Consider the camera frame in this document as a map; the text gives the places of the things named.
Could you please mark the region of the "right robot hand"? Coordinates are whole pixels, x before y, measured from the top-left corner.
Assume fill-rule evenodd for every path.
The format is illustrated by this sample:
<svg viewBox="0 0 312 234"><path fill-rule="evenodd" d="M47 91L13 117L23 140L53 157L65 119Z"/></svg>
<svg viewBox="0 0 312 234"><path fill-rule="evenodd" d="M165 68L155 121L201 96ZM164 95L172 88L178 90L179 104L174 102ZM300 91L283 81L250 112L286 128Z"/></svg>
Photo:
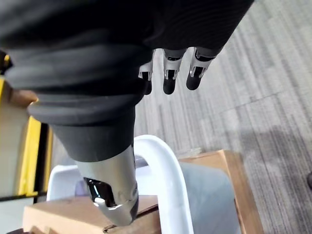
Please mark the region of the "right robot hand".
<svg viewBox="0 0 312 234"><path fill-rule="evenodd" d="M208 63L250 0L3 0L5 79L38 100L28 108L51 126L78 164L92 202L115 225L137 215L135 106L150 92L139 73L155 49L169 61L196 49Z"/></svg>

